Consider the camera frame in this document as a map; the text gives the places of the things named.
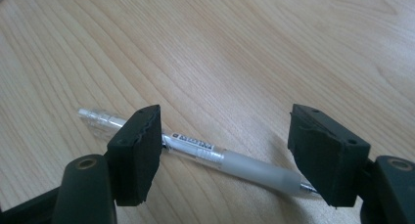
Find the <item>table surface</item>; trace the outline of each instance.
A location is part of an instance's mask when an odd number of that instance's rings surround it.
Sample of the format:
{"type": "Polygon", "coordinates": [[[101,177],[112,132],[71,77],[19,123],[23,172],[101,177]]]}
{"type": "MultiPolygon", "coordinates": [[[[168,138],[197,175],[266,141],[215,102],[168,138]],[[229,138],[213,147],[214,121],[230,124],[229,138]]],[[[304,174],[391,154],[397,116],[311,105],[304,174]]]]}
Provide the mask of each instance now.
{"type": "MultiPolygon", "coordinates": [[[[3,0],[0,203],[60,185],[103,154],[76,114],[161,105],[164,128],[296,170],[294,103],[415,159],[415,0],[3,0]]],[[[163,155],[119,223],[359,223],[334,209],[163,155]]]]}

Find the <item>wooden table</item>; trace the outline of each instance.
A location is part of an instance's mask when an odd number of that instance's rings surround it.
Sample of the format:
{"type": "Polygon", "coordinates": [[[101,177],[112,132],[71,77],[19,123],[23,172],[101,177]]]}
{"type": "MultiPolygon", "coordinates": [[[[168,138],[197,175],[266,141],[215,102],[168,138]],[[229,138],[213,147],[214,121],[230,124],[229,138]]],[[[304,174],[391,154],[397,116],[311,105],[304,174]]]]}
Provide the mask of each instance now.
{"type": "MultiPolygon", "coordinates": [[[[296,169],[292,104],[415,159],[415,0],[3,0],[0,203],[60,185],[103,154],[76,115],[160,104],[164,128],[296,169]]],[[[147,201],[119,223],[359,223],[355,208],[292,198],[162,156],[147,201]]]]}

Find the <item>pen barrel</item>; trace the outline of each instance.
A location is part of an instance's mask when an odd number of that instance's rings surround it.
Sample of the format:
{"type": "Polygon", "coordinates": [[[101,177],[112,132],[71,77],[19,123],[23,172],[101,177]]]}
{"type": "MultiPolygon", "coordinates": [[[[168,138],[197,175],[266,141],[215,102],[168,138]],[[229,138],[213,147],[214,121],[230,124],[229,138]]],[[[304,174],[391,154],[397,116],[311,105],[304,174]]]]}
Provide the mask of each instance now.
{"type": "Polygon", "coordinates": [[[300,192],[300,175],[286,168],[225,150],[219,170],[294,195],[300,192]]]}

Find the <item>white pen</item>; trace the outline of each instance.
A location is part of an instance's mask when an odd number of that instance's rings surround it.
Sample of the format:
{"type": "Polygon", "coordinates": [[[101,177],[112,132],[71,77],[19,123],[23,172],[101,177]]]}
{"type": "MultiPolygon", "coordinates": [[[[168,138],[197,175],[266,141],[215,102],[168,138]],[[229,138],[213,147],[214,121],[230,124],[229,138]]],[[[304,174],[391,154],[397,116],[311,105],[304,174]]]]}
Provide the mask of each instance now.
{"type": "MultiPolygon", "coordinates": [[[[125,119],[102,110],[79,109],[79,116],[96,137],[110,140],[126,122],[125,119]]],[[[215,145],[179,133],[162,133],[164,147],[173,154],[189,158],[224,173],[289,194],[318,194],[300,174],[287,168],[219,148],[215,145]]]]}

